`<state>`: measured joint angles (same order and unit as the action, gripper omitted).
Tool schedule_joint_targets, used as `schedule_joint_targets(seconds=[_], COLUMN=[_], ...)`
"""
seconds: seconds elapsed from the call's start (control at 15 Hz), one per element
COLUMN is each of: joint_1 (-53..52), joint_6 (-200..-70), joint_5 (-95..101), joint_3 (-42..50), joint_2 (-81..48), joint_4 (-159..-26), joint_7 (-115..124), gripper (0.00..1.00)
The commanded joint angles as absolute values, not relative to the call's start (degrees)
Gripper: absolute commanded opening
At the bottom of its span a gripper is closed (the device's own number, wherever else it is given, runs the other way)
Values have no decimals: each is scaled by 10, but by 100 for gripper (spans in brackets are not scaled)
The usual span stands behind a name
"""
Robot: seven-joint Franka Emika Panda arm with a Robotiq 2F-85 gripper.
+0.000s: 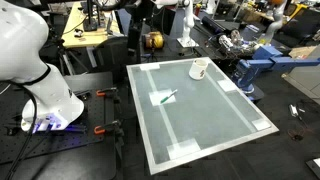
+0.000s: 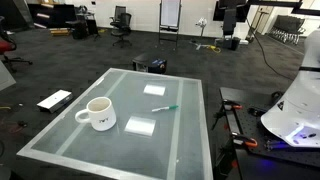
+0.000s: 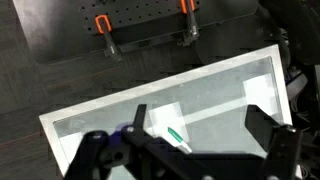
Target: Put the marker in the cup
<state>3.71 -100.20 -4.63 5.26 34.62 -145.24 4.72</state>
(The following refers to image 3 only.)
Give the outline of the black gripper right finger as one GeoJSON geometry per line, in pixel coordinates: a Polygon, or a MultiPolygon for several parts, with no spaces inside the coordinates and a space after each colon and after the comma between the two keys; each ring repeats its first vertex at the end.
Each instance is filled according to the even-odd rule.
{"type": "Polygon", "coordinates": [[[292,125],[280,124],[257,105],[248,105],[245,127],[266,152],[260,180],[295,180],[302,133],[292,125]]]}

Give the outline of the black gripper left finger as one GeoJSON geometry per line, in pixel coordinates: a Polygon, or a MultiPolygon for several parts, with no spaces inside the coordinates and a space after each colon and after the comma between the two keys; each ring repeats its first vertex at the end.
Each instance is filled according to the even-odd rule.
{"type": "Polygon", "coordinates": [[[125,168],[137,180],[156,180],[155,139],[144,130],[146,109],[146,104],[140,104],[133,123],[122,129],[123,139],[130,149],[125,168]]]}

